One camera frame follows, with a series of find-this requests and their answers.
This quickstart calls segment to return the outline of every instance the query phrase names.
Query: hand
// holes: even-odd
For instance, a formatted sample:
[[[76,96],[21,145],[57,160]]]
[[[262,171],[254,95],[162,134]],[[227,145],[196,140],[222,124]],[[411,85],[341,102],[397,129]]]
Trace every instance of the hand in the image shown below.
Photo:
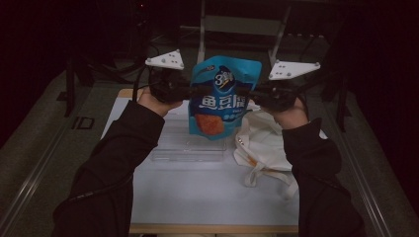
[[[263,107],[261,109],[271,114],[283,129],[293,129],[308,123],[304,104],[299,98],[296,98],[292,108],[284,112],[275,112]]]
[[[144,107],[149,108],[158,115],[165,117],[167,113],[182,105],[182,101],[174,103],[162,103],[151,95],[148,87],[144,88],[142,94],[139,96],[138,103]]]

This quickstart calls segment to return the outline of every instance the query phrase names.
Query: snack bag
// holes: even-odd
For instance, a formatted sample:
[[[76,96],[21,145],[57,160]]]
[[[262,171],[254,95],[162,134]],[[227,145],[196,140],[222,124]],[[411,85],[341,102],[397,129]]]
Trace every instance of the snack bag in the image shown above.
[[[241,125],[248,99],[236,95],[236,88],[253,90],[262,69],[259,61],[215,56],[193,69],[191,87],[211,87],[208,95],[189,102],[189,132],[217,140],[229,136]]]

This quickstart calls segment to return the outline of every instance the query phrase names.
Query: wooden table edge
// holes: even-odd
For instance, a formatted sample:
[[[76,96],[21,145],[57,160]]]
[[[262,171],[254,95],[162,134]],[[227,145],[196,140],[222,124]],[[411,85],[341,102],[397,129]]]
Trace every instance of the wooden table edge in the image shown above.
[[[297,225],[199,225],[132,223],[133,234],[296,234]]]
[[[137,96],[139,97],[142,93],[142,89],[138,90]],[[118,92],[118,98],[131,98],[132,97],[132,89],[120,89]]]

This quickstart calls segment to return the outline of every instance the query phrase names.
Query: black jacket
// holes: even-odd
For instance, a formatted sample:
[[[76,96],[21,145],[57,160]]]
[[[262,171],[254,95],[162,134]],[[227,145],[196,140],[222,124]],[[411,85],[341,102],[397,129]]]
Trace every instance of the black jacket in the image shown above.
[[[77,172],[69,198],[57,207],[51,236],[127,236],[134,169],[157,146],[164,119],[128,102],[90,159]],[[364,236],[363,220],[336,179],[340,154],[319,138],[321,121],[284,131],[298,181],[300,236]]]

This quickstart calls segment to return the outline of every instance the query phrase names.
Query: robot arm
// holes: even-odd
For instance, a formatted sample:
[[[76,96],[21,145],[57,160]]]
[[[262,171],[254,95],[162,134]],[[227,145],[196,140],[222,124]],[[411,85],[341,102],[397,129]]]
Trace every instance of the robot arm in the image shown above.
[[[149,79],[151,93],[161,102],[189,100],[194,96],[208,95],[212,90],[212,87],[206,86],[190,87],[190,81],[181,73],[184,64],[179,49],[155,58],[148,58],[145,64],[161,68],[160,71],[153,71]],[[253,100],[261,107],[279,112],[286,111],[293,106],[297,95],[309,87],[305,85],[296,87],[284,80],[293,79],[318,68],[320,68],[318,63],[277,60],[267,82],[259,84],[253,91],[236,88],[236,94]]]

